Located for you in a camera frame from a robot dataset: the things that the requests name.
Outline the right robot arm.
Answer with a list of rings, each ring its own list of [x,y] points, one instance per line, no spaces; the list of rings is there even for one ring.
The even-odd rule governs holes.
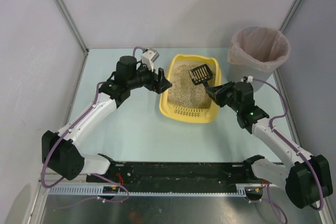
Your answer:
[[[279,167],[264,157],[252,158],[249,163],[253,175],[284,189],[296,207],[310,206],[321,211],[324,199],[333,193],[328,160],[323,155],[312,155],[281,134],[274,119],[255,104],[251,83],[228,82],[214,87],[204,83],[204,88],[218,106],[230,107],[239,126],[265,143],[283,163]]]

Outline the black litter scoop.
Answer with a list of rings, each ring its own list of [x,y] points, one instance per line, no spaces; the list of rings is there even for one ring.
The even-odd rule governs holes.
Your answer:
[[[213,73],[207,64],[200,65],[188,71],[191,81],[195,86],[202,84],[207,90],[209,81],[213,79]]]

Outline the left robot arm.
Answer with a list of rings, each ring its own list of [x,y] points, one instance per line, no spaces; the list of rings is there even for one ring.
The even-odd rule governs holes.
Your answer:
[[[67,180],[80,174],[104,175],[112,163],[110,158],[103,154],[84,154],[81,146],[95,127],[130,97],[132,90],[142,87],[161,94],[172,84],[162,68],[153,69],[150,60],[122,56],[110,78],[97,84],[93,101],[80,115],[57,132],[43,134],[42,171],[50,168]]]

